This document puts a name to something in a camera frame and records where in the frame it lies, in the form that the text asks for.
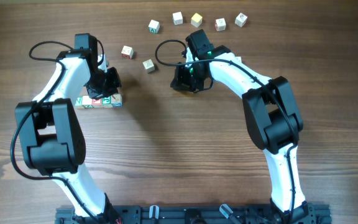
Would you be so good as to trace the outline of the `green picture block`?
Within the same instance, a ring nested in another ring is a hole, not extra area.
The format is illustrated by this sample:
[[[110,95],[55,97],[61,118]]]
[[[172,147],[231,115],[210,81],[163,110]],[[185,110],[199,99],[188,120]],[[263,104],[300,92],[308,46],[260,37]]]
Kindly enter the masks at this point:
[[[103,108],[112,108],[113,105],[112,105],[112,100],[111,100],[111,97],[105,97],[101,100],[102,102],[102,107]]]

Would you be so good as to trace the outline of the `red A block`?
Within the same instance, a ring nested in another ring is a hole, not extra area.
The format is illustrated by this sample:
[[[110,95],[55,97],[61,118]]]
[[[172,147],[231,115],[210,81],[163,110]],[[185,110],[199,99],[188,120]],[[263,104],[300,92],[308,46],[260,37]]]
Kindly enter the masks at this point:
[[[92,99],[92,106],[93,108],[102,108],[102,99]]]

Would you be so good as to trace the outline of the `wooden block blue picture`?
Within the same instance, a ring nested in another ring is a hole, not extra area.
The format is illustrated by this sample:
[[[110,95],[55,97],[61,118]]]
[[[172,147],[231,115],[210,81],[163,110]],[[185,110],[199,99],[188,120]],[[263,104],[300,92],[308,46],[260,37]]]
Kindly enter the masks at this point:
[[[122,96],[120,94],[114,94],[111,96],[111,104],[113,107],[122,107]]]

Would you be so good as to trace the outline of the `plain wooden block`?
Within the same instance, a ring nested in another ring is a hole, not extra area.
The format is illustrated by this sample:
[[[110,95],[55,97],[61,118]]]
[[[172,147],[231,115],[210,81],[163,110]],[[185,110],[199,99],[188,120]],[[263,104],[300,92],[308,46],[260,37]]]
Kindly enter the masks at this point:
[[[82,96],[81,98],[84,108],[93,108],[93,100],[89,96]]]

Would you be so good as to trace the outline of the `green N block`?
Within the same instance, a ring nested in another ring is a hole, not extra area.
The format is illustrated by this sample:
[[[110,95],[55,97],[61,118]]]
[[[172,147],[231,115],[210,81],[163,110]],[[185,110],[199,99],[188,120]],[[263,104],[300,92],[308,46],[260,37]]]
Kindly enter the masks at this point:
[[[78,98],[76,99],[76,102],[75,102],[74,107],[75,107],[76,109],[82,109],[82,108],[83,108],[83,99],[82,99],[82,97],[78,97]]]

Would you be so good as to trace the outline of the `wooden block red stripes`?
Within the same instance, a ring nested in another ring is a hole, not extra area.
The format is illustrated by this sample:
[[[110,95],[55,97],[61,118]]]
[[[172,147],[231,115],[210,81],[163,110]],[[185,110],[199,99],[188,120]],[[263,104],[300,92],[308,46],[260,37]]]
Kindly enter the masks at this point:
[[[143,66],[147,73],[153,72],[155,70],[155,65],[151,59],[144,61]]]

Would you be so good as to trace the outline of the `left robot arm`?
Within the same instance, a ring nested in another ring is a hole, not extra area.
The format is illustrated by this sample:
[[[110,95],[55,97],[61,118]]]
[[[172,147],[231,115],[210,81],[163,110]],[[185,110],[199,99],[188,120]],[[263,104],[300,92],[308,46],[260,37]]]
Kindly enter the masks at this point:
[[[86,143],[74,109],[82,88],[100,100],[121,87],[117,70],[98,53],[101,45],[89,33],[75,35],[74,46],[52,60],[56,70],[42,92],[15,108],[12,166],[26,179],[61,187],[73,206],[57,209],[56,223],[123,222],[85,166]]]

